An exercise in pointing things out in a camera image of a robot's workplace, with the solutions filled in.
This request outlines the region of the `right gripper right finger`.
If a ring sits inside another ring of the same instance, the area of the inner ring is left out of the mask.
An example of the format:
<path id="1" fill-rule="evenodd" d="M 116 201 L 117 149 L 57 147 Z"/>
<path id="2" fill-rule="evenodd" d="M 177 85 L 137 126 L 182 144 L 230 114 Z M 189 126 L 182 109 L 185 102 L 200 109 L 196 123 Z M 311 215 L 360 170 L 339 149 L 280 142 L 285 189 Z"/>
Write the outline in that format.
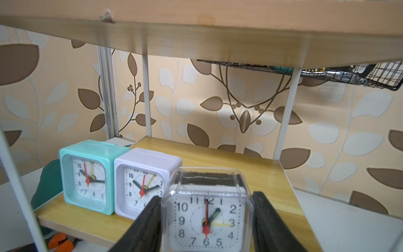
<path id="1" fill-rule="evenodd" d="M 253 236 L 256 252 L 306 252 L 264 193 L 253 193 Z"/>

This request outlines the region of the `orange black pliers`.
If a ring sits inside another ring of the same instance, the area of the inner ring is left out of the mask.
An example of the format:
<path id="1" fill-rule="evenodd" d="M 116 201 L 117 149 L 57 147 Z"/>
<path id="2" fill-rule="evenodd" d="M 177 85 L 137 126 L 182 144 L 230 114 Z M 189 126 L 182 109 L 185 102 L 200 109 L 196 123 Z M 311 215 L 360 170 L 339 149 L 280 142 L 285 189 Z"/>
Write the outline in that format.
<path id="1" fill-rule="evenodd" d="M 68 238 L 67 234 L 56 233 L 48 242 L 47 247 L 49 250 L 54 250 L 55 252 L 72 252 L 75 245 Z"/>

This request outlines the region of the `lilac square alarm clock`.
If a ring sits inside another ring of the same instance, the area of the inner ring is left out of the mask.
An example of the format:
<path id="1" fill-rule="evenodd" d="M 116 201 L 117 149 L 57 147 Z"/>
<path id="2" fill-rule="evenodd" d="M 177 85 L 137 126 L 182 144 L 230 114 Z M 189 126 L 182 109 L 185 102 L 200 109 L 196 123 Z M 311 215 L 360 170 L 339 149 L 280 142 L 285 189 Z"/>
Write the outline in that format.
<path id="1" fill-rule="evenodd" d="M 114 203 L 117 215 L 137 219 L 150 200 L 162 197 L 182 159 L 134 148 L 114 161 Z"/>

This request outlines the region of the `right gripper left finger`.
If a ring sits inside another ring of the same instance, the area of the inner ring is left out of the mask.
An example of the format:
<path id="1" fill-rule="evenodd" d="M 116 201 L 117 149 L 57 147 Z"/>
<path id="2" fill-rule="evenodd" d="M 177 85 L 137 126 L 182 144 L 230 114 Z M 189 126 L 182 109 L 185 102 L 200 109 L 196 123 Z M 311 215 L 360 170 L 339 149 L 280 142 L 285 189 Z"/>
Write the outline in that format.
<path id="1" fill-rule="evenodd" d="M 155 196 L 109 252 L 158 252 L 161 241 L 161 198 Z"/>

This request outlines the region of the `green plastic tool case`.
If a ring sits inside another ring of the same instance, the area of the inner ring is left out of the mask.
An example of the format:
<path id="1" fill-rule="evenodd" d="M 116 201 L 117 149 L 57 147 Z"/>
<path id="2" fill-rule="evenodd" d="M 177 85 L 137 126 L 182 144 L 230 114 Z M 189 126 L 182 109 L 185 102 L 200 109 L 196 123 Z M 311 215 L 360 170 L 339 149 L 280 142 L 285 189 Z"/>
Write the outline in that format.
<path id="1" fill-rule="evenodd" d="M 31 200 L 33 210 L 40 208 L 62 191 L 60 160 L 56 159 L 49 162 L 42 170 L 37 190 Z"/>

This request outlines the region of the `mint square alarm clock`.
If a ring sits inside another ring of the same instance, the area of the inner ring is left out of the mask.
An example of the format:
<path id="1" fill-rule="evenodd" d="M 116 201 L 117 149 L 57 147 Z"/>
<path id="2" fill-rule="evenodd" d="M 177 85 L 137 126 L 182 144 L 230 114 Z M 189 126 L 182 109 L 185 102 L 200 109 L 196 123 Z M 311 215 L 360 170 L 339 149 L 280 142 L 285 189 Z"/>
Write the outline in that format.
<path id="1" fill-rule="evenodd" d="M 129 150 L 94 140 L 60 149 L 65 202 L 105 215 L 114 213 L 114 161 Z"/>

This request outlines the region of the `clear square alarm clock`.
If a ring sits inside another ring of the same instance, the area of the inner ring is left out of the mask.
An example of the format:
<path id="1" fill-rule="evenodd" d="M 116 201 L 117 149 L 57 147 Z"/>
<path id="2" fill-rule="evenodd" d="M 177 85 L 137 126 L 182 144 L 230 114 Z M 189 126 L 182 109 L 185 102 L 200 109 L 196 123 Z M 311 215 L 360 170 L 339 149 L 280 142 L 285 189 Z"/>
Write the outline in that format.
<path id="1" fill-rule="evenodd" d="M 248 252 L 254 209 L 240 170 L 181 167 L 161 201 L 161 250 Z"/>

